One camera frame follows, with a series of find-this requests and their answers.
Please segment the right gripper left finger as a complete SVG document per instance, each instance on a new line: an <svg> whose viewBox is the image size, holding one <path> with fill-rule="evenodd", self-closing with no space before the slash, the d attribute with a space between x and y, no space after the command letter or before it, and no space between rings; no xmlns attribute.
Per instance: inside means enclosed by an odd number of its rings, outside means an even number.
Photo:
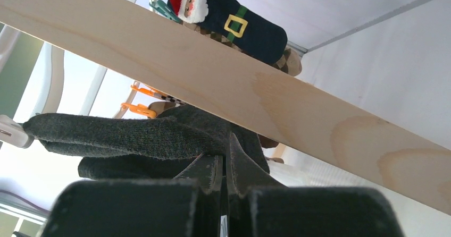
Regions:
<svg viewBox="0 0 451 237"><path fill-rule="evenodd" d="M221 156L176 178L78 181L57 198L40 236L220 236Z"/></svg>

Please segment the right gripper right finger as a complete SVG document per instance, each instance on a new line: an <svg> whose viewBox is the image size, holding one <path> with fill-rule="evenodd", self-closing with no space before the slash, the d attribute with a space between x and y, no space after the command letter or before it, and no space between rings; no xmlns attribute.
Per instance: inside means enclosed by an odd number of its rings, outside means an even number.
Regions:
<svg viewBox="0 0 451 237"><path fill-rule="evenodd" d="M287 187L247 156L234 133L229 140L229 236L403 236L380 191Z"/></svg>

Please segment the black sock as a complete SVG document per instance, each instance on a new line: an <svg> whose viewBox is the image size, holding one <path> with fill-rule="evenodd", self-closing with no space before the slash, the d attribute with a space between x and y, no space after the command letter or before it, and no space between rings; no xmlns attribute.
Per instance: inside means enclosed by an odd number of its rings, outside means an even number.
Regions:
<svg viewBox="0 0 451 237"><path fill-rule="evenodd" d="M47 151L80 157L78 175L90 180L171 179L200 155L223 155L230 134L262 170L270 170L258 134L191 105L154 119L45 113L22 127Z"/></svg>

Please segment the white oval clip hanger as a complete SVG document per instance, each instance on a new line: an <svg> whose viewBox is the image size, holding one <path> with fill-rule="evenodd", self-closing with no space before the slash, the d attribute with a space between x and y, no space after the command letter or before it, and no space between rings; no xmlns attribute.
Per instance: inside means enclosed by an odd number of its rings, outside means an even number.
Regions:
<svg viewBox="0 0 451 237"><path fill-rule="evenodd" d="M5 24L2 25L1 87L5 88L6 92L1 92L1 95L5 96L1 98L1 112L9 117L16 116L20 106L18 96L24 94L33 71L31 64L36 63L39 58L37 54L30 57L20 54L16 57L17 43L21 37L26 39L21 49L27 50L30 47L36 53L38 47L34 45L34 42L38 39ZM38 43L38 45L41 46L39 54L44 59L43 85L37 102L27 118L41 113L56 112L63 94L65 51L49 43Z"/></svg>

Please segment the white plastic laundry basket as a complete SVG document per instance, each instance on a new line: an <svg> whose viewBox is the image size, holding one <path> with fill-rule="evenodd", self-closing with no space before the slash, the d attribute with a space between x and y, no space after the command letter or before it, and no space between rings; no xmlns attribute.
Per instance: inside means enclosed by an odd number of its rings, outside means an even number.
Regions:
<svg viewBox="0 0 451 237"><path fill-rule="evenodd" d="M266 158L270 175L288 187L338 186L343 183L333 175L333 167L310 156L302 156L300 165L289 165L282 158Z"/></svg>

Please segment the argyle brown sock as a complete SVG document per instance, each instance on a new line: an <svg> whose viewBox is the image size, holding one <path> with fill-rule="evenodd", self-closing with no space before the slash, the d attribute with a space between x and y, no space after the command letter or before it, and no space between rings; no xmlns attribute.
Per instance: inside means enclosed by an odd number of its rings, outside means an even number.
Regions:
<svg viewBox="0 0 451 237"><path fill-rule="evenodd" d="M243 51L231 41L229 41L225 36L221 35L217 32L211 32L209 30L203 29L196 24L190 24L187 22L182 23L183 26L187 27L190 30L193 30L209 39L215 40L225 46L228 46L234 50L237 50L241 53L249 55L249 53ZM275 69L278 69L292 77L299 75L302 71L301 57L298 53L293 50L291 47L286 46L285 50L282 53L282 56L275 63L271 64L271 66Z"/></svg>

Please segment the santa pattern dark sock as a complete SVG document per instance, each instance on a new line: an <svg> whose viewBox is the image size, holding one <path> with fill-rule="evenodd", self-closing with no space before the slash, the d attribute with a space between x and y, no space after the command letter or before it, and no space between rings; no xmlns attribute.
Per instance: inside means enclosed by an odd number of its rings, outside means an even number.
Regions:
<svg viewBox="0 0 451 237"><path fill-rule="evenodd" d="M185 23L225 36L251 57L274 64L287 45L285 30L241 5L237 0L168 0Z"/></svg>

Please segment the wooden drying rack frame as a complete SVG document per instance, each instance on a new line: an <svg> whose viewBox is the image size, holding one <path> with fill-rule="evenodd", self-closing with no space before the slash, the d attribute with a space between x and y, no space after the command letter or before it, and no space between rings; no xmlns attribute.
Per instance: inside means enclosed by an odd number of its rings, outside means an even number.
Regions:
<svg viewBox="0 0 451 237"><path fill-rule="evenodd" d="M1 22L450 213L450 151L127 0L1 0Z"/></svg>

